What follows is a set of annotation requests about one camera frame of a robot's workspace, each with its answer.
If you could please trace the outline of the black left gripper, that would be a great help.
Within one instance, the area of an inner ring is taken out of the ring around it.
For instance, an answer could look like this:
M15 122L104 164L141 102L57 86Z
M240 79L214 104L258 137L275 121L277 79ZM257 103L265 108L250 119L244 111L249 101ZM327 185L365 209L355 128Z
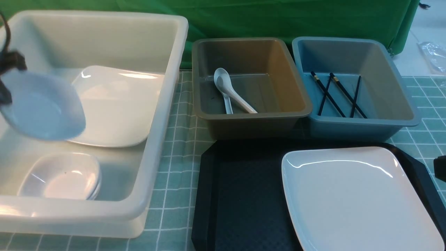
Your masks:
M18 70L27 70L25 58L18 51L1 53L0 75L2 76L9 70L16 68ZM0 104L9 105L12 103L11 92L7 89L4 82L0 80Z

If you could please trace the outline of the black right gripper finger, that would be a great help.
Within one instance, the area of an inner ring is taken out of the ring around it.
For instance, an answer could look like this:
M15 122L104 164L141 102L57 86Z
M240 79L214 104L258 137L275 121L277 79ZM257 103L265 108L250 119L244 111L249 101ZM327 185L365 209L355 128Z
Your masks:
M446 181L446 157L437 157L433 160L434 174L439 180Z

